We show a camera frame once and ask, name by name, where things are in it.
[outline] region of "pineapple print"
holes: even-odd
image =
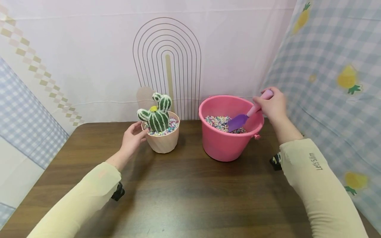
[[[357,71],[348,64],[337,77],[337,84],[348,89],[348,94],[353,95],[356,91],[362,91],[361,85],[357,85]]]
[[[296,34],[307,23],[309,19],[310,8],[311,8],[311,2],[308,2],[304,6],[302,13],[300,14],[298,20],[295,23],[294,29],[292,31],[293,34]]]
[[[347,172],[345,174],[345,182],[347,183],[347,186],[344,186],[345,190],[354,196],[357,194],[356,190],[368,186],[368,177],[363,174]]]
[[[309,81],[310,83],[313,83],[315,80],[316,80],[316,74],[311,74],[310,77],[309,77],[309,79],[308,79],[308,81]]]

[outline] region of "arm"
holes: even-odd
[[[277,88],[270,100],[255,97],[281,143],[281,166],[288,183],[306,207],[314,237],[368,237],[360,216],[343,185],[310,139],[286,116],[286,100]]]
[[[127,129],[120,150],[91,170],[59,200],[27,238],[72,238],[86,220],[102,209],[117,189],[121,180],[120,171],[140,142],[145,140],[148,131],[134,135],[140,124],[135,123]]]

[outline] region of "checkered pattern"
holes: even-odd
[[[0,58],[0,136],[45,169],[68,134]]]
[[[368,188],[352,199],[381,232],[379,1],[311,1],[307,23],[293,33],[307,2],[297,2],[265,86],[287,95],[290,118],[315,141],[344,185],[348,171],[368,176]],[[353,95],[336,80],[349,64],[362,86]]]
[[[3,228],[15,210],[16,209],[13,207],[0,203],[0,230]]]
[[[36,82],[42,85],[47,92],[47,95],[57,104],[65,116],[73,126],[78,126],[84,123],[82,117],[72,107],[68,99],[60,91],[60,87],[56,85],[56,81],[51,78],[51,74],[46,70],[46,67],[41,63],[41,58],[36,55],[36,51],[29,45],[30,42],[23,37],[23,32],[16,27],[16,20],[8,16],[8,9],[0,4],[0,36],[7,37],[9,45],[15,48],[15,53],[18,54],[23,63],[27,64],[28,70],[34,72]]]

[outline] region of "pink bucket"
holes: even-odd
[[[237,159],[251,138],[259,139],[263,127],[262,112],[253,114],[243,126],[247,133],[232,134],[222,132],[205,121],[206,116],[229,116],[231,118],[247,113],[253,103],[240,97],[221,95],[209,97],[199,108],[202,121],[202,145],[205,152],[215,160],[229,162]]]

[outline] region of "colorful gravel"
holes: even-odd
[[[152,136],[165,136],[165,135],[173,132],[177,127],[179,127],[179,121],[173,117],[171,117],[169,120],[168,129],[166,129],[165,131],[162,131],[162,132],[155,132],[155,131],[151,130],[151,128],[148,126],[147,123],[144,125],[144,129],[148,128],[149,129],[148,134],[150,134]]]
[[[227,122],[229,120],[231,120],[231,118],[229,116],[221,116],[221,117],[207,116],[207,117],[205,117],[205,121],[209,125],[211,125],[212,127],[216,128],[216,129],[219,129],[220,131],[228,132],[228,133],[229,133],[229,130],[228,130]],[[241,127],[241,128],[234,130],[230,133],[242,134],[242,133],[247,133],[247,131],[243,127]]]

